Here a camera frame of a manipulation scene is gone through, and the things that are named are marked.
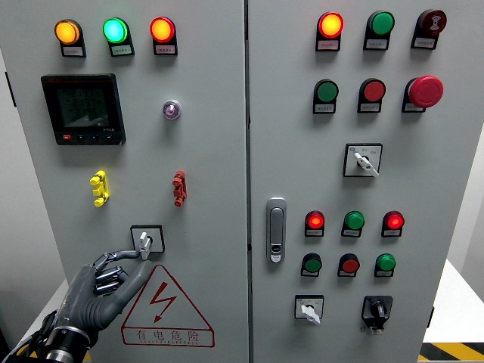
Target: red warning triangle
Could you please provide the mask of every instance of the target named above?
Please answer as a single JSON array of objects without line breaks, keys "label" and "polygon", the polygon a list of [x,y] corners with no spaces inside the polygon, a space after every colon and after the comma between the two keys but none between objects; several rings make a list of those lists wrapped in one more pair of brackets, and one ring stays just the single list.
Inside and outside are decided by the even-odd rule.
[{"label": "red warning triangle", "polygon": [[215,346],[212,327],[162,265],[154,266],[121,334],[126,345]]}]

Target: orange indicator light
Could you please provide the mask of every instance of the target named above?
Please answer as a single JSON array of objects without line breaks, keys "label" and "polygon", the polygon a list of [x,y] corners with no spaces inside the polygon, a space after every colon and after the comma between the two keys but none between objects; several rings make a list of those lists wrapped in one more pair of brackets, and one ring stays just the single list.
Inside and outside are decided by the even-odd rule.
[{"label": "orange indicator light", "polygon": [[319,32],[326,38],[337,38],[343,31],[343,17],[338,13],[326,13],[319,20]]},{"label": "orange indicator light", "polygon": [[151,22],[150,33],[157,42],[166,43],[175,36],[175,25],[167,17],[157,17]]},{"label": "orange indicator light", "polygon": [[71,45],[76,43],[80,37],[79,24],[74,20],[66,19],[58,21],[55,24],[55,36],[64,45]]}]

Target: green push button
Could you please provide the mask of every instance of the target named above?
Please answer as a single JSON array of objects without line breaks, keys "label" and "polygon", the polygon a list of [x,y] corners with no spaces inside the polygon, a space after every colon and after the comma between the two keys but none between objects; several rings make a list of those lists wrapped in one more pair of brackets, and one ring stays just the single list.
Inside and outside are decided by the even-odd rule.
[{"label": "green push button", "polygon": [[365,225],[365,218],[360,212],[350,212],[345,217],[345,224],[349,229],[357,231]]},{"label": "green push button", "polygon": [[378,256],[377,266],[380,270],[392,271],[396,266],[395,257],[389,253],[384,253],[383,255]]},{"label": "green push button", "polygon": [[390,33],[395,26],[395,18],[386,11],[377,11],[370,16],[370,29],[379,36]]},{"label": "green push button", "polygon": [[318,98],[323,102],[330,102],[338,95],[338,88],[333,82],[323,82],[318,87]]},{"label": "green push button", "polygon": [[310,259],[309,261],[306,261],[304,265],[306,271],[308,272],[318,272],[321,270],[322,266],[321,261],[318,261],[317,259]]}]

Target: red indicator light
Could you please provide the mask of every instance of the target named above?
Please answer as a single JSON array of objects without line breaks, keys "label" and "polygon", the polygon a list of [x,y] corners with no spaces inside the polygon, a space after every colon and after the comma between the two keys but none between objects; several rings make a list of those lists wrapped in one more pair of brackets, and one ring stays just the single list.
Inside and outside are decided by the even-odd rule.
[{"label": "red indicator light", "polygon": [[385,95],[385,85],[380,81],[371,81],[365,86],[363,94],[370,102],[376,102]]},{"label": "red indicator light", "polygon": [[337,38],[343,31],[343,17],[338,13],[325,13],[319,19],[318,29],[325,38]]},{"label": "red indicator light", "polygon": [[157,17],[151,22],[150,33],[157,42],[166,43],[175,36],[175,25],[167,17]]},{"label": "red indicator light", "polygon": [[435,106],[444,94],[444,85],[435,76],[417,78],[408,89],[408,98],[415,106],[428,108]]},{"label": "red indicator light", "polygon": [[306,224],[311,229],[321,229],[324,225],[324,216],[323,213],[313,210],[309,212],[306,216]]},{"label": "red indicator light", "polygon": [[343,263],[343,271],[347,274],[352,274],[353,272],[357,272],[360,268],[360,262],[356,259],[349,259]]},{"label": "red indicator light", "polygon": [[387,228],[396,230],[403,227],[405,224],[405,219],[400,212],[392,211],[388,212],[385,217],[383,218],[383,222],[387,226]]}]

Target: robotic hand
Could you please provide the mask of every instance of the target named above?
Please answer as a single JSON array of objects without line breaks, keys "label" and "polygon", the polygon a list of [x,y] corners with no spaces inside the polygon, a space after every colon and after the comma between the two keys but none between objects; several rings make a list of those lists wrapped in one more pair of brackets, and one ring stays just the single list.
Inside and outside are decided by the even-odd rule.
[{"label": "robotic hand", "polygon": [[[98,341],[98,331],[107,328],[146,283],[152,263],[142,262],[131,276],[120,267],[108,270],[105,267],[112,261],[139,256],[139,251],[105,253],[92,265],[84,265],[74,276],[57,315],[46,317],[42,329],[32,336],[23,354],[17,352],[26,345],[25,342],[14,349],[14,355],[9,355],[11,360],[7,357],[4,361],[21,361],[17,355],[29,357],[35,351],[40,358],[51,361],[82,362],[89,348]],[[47,336],[47,342],[42,347],[42,340]],[[37,349],[31,346],[34,339]]]}]

